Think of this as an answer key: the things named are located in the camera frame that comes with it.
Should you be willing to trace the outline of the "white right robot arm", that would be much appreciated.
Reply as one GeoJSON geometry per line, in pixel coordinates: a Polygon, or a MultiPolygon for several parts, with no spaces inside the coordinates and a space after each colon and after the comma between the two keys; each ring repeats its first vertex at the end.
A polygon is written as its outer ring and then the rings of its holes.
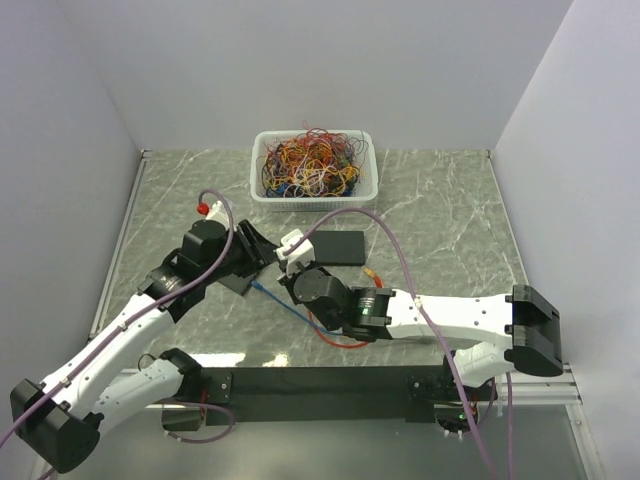
{"type": "Polygon", "coordinates": [[[279,262],[279,282],[292,300],[329,331],[361,341],[440,337],[466,340],[455,365],[440,374],[452,399],[510,371],[557,377],[564,372],[559,311],[536,289],[470,297],[419,295],[390,288],[348,287],[315,261],[279,262]]]}

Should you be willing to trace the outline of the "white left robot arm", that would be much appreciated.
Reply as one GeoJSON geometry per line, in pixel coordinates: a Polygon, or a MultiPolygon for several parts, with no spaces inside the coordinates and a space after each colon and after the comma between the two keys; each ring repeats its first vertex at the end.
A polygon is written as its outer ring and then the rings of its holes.
{"type": "Polygon", "coordinates": [[[13,388],[12,433],[55,471],[75,469],[98,444],[109,403],[102,394],[126,363],[201,302],[209,285],[259,273],[276,261],[276,248],[247,220],[195,222],[92,342],[45,379],[13,388]]]}

